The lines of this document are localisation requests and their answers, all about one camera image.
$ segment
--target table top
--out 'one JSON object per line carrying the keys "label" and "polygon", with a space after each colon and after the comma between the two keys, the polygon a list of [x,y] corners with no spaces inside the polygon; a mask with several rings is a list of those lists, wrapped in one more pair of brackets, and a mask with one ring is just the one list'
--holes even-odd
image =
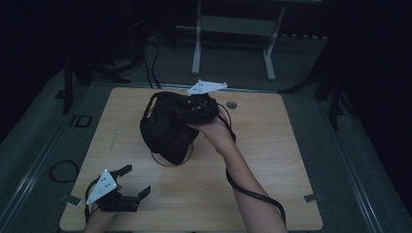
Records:
{"label": "table top", "polygon": [[[114,88],[72,195],[84,198],[88,185],[104,169],[127,164],[133,170],[118,178],[124,196],[137,196],[147,186],[152,193],[137,213],[119,213],[112,231],[243,231],[244,225],[224,174],[224,163],[201,134],[193,142],[187,163],[163,167],[152,159],[139,123],[150,98],[159,89]],[[170,90],[186,94],[184,90]],[[285,208],[289,230],[318,230],[323,226],[316,202],[304,196],[312,187],[293,135],[282,97],[273,93],[216,91],[219,103],[237,103],[228,109],[238,148],[266,192]],[[84,202],[66,206],[60,221],[65,231],[85,226]]]}

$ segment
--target forearm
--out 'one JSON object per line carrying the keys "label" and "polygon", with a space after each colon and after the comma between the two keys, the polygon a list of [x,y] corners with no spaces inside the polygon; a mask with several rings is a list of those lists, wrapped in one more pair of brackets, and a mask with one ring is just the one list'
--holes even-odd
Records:
{"label": "forearm", "polygon": [[[222,154],[227,171],[241,187],[268,196],[250,170],[239,150]],[[245,195],[236,189],[233,193],[248,232],[287,232],[285,223],[275,206]]]}

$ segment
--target person's right hand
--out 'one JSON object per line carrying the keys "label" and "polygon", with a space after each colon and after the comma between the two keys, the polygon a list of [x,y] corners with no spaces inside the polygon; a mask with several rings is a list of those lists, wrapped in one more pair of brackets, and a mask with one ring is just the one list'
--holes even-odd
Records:
{"label": "person's right hand", "polygon": [[[221,108],[219,108],[219,111],[220,116],[227,121]],[[229,129],[218,117],[215,117],[213,121],[208,124],[190,124],[189,126],[199,130],[209,140],[212,146],[215,147],[219,154],[225,155],[232,150],[237,150]]]}

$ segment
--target black bag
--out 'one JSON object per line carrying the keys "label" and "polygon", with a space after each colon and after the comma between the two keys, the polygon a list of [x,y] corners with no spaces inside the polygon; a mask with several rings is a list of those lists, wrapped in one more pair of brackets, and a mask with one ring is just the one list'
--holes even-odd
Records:
{"label": "black bag", "polygon": [[140,121],[140,132],[148,148],[175,165],[184,161],[188,147],[199,134],[180,122],[173,109],[184,98],[187,96],[169,91],[155,93]]}

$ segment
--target hand-mounted tracker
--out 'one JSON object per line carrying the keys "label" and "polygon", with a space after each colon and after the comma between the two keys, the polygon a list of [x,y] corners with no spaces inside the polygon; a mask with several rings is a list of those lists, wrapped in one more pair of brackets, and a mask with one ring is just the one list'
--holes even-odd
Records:
{"label": "hand-mounted tracker", "polygon": [[141,191],[137,197],[123,196],[118,192],[116,182],[118,176],[123,176],[132,170],[131,165],[126,165],[118,171],[108,172],[105,170],[101,176],[90,183],[86,190],[86,222],[93,214],[90,213],[88,205],[95,202],[98,208],[103,212],[137,212],[140,201],[151,193],[151,187],[148,186]]}

